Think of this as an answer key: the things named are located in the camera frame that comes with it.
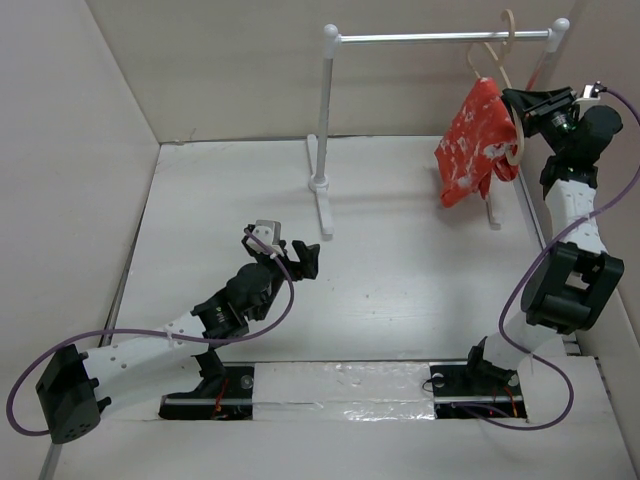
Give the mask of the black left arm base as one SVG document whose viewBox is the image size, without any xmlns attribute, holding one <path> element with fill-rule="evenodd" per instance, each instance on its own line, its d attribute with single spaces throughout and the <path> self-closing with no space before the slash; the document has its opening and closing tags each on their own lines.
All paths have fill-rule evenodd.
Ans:
<svg viewBox="0 0 640 480">
<path fill-rule="evenodd" d="M 163 396 L 158 416 L 172 421 L 252 420 L 255 364 L 225 365 L 215 350 L 195 359 L 199 384 L 189 392 Z"/>
</svg>

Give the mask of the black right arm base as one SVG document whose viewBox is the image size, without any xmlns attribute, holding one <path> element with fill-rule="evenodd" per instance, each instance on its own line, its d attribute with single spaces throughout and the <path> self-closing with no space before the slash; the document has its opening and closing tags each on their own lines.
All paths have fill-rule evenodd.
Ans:
<svg viewBox="0 0 640 480">
<path fill-rule="evenodd" d="M 472 380 L 464 362 L 435 362 L 421 388 L 431 394 L 435 416 L 445 419 L 526 419 L 527 412 L 518 378 L 515 385 L 493 380 Z"/>
</svg>

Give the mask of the beige plastic hanger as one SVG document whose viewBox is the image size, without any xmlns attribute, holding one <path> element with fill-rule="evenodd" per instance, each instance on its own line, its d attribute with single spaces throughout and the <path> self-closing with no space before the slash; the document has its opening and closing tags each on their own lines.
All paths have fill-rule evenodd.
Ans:
<svg viewBox="0 0 640 480">
<path fill-rule="evenodd" d="M 474 73 L 477 79 L 480 79 L 482 75 L 479 73 L 478 69 L 475 67 L 471 51 L 474 46 L 478 45 L 484 49 L 484 51 L 489 55 L 495 69 L 499 73 L 500 78 L 502 79 L 503 86 L 506 88 L 511 88 L 512 83 L 511 80 L 504 68 L 505 59 L 510 55 L 513 45 L 515 43 L 515 33 L 516 33 L 516 22 L 515 17 L 511 9 L 505 9 L 502 11 L 501 20 L 507 23 L 507 39 L 500 41 L 500 50 L 496 52 L 494 48 L 488 42 L 475 42 L 472 43 L 466 50 L 466 63 L 470 70 Z M 524 146 L 525 146 L 525 138 L 524 138 L 524 130 L 521 120 L 516 114 L 516 111 L 513 107 L 508 107 L 509 112 L 513 117 L 513 124 L 516 132 L 516 143 L 514 149 L 509 149 L 505 152 L 506 159 L 511 166 L 519 166 L 522 157 L 524 154 Z"/>
</svg>

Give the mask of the orange white tie-dye trousers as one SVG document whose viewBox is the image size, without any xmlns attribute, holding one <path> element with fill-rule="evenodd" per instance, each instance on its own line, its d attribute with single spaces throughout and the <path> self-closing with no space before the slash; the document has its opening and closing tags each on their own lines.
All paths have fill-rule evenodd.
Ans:
<svg viewBox="0 0 640 480">
<path fill-rule="evenodd" d="M 474 193 L 485 199 L 493 178 L 514 180 L 519 168 L 508 162 L 507 155 L 517 152 L 516 140 L 516 128 L 495 80 L 477 79 L 434 152 L 442 205 L 451 208 Z"/>
</svg>

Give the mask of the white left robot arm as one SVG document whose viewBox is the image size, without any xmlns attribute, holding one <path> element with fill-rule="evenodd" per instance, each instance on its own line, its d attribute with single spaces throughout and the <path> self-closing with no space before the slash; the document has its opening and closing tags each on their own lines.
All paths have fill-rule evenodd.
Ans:
<svg viewBox="0 0 640 480">
<path fill-rule="evenodd" d="M 217 348 L 251 338 L 249 324 L 262 321 L 282 286 L 314 280 L 321 248 L 292 241 L 290 259 L 284 240 L 265 225 L 250 225 L 242 245 L 252 262 L 242 266 L 206 301 L 165 326 L 148 331 L 122 330 L 124 341 L 81 352 L 75 343 L 56 349 L 36 384 L 48 434 L 55 444 L 79 439 L 106 414 L 168 397 L 164 375 L 187 359 L 191 390 L 176 399 L 219 399 L 227 390 L 226 369 Z"/>
</svg>

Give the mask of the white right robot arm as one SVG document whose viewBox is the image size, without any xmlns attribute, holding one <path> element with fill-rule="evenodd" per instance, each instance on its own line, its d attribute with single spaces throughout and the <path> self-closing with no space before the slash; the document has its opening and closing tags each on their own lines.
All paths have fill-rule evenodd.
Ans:
<svg viewBox="0 0 640 480">
<path fill-rule="evenodd" d="M 524 357 L 554 336 L 590 329 L 624 273 L 623 261 L 607 252 L 590 215 L 596 163 L 623 128 L 619 113 L 600 104 L 600 91 L 598 84 L 586 87 L 588 107 L 569 87 L 503 92 L 525 136 L 541 135 L 553 152 L 540 184 L 553 231 L 562 238 L 527 280 L 519 313 L 471 349 L 462 381 L 473 393 L 505 385 Z"/>
</svg>

